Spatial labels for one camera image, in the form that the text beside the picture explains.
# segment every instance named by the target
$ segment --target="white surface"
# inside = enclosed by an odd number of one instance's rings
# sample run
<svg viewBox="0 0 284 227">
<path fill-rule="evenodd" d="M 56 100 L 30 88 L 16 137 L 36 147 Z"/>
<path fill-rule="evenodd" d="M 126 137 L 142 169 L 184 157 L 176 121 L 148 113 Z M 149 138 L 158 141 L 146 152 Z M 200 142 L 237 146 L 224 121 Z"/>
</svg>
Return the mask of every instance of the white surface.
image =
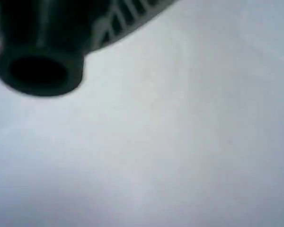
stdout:
<svg viewBox="0 0 284 227">
<path fill-rule="evenodd" d="M 0 227 L 284 227 L 284 1 L 266 3 L 182 0 L 64 98 L 0 84 Z"/>
</svg>

